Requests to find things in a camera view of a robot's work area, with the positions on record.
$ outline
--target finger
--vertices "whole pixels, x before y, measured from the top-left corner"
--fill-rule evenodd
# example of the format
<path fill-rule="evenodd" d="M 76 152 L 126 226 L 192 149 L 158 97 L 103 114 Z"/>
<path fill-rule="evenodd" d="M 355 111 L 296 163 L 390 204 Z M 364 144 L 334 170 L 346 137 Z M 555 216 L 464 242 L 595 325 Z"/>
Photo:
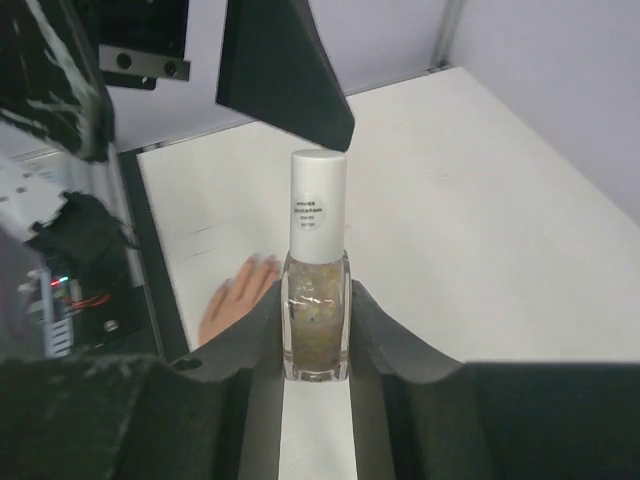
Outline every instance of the finger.
<path fill-rule="evenodd" d="M 271 270 L 271 272 L 269 272 L 269 275 L 267 276 L 264 284 L 262 285 L 262 289 L 260 290 L 260 292 L 258 293 L 258 296 L 256 297 L 256 300 L 255 300 L 256 303 L 258 303 L 258 301 L 264 296 L 264 294 L 267 293 L 267 291 L 271 288 L 273 283 L 277 282 L 279 278 L 280 278 L 280 270 Z"/>
<path fill-rule="evenodd" d="M 253 272 L 251 278 L 247 282 L 247 287 L 245 288 L 242 298 L 247 302 L 255 303 L 258 298 L 258 294 L 262 290 L 262 286 L 264 285 L 264 281 L 269 276 L 269 273 L 274 268 L 275 257 L 267 258 L 262 264 Z"/>
<path fill-rule="evenodd" d="M 205 320 L 211 321 L 215 317 L 220 305 L 224 301 L 227 293 L 229 293 L 229 285 L 231 284 L 231 280 L 227 280 L 222 285 L 218 287 L 216 293 L 213 294 L 211 300 L 209 300 L 209 305 L 207 305 L 207 310 L 204 313 Z"/>
<path fill-rule="evenodd" d="M 244 265 L 242 265 L 242 268 L 238 272 L 238 275 L 233 282 L 233 286 L 229 291 L 229 298 L 231 300 L 238 300 L 240 297 L 242 297 L 242 293 L 244 292 L 244 289 L 246 288 L 247 283 L 251 278 L 251 274 L 253 273 L 253 269 L 255 268 L 257 261 L 258 256 L 254 255 L 252 257 L 249 257 L 249 259 L 244 262 Z"/>

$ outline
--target human hand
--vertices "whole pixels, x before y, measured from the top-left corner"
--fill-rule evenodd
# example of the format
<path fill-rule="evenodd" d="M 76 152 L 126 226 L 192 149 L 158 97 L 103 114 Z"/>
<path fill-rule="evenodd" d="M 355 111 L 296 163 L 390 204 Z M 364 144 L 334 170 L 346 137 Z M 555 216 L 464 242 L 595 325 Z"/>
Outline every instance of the human hand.
<path fill-rule="evenodd" d="M 280 262 L 275 257 L 262 262 L 257 255 L 250 257 L 240 268 L 235 280 L 224 282 L 209 301 L 200 323 L 200 345 L 249 313 L 278 278 Z"/>

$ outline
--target white bottle cap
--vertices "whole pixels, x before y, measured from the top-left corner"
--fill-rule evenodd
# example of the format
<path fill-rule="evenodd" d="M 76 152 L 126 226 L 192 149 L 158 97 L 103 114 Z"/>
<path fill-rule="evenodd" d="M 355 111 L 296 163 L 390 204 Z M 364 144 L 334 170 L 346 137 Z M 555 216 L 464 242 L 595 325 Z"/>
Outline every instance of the white bottle cap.
<path fill-rule="evenodd" d="M 344 255 L 347 159 L 332 150 L 299 150 L 291 155 L 289 253 L 313 265 Z"/>

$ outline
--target table surface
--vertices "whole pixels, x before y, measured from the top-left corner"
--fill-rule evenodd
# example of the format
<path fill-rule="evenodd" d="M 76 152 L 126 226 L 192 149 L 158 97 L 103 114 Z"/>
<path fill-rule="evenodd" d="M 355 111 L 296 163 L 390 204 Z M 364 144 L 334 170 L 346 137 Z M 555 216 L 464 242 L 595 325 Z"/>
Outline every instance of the table surface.
<path fill-rule="evenodd" d="M 354 278 L 459 360 L 640 358 L 640 228 L 464 69 L 350 97 Z M 290 154 L 252 123 L 140 155 L 190 346 L 214 289 L 288 247 Z M 280 477 L 356 478 L 348 383 L 287 382 Z"/>

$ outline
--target glass bottle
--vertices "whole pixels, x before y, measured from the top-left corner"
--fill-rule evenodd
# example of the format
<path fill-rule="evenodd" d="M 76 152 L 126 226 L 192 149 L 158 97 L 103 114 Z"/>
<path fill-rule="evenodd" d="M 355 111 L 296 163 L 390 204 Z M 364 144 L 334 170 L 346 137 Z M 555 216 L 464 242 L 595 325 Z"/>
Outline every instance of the glass bottle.
<path fill-rule="evenodd" d="M 344 250 L 346 158 L 301 150 L 291 161 L 291 230 L 282 275 L 285 375 L 345 380 L 351 272 Z"/>

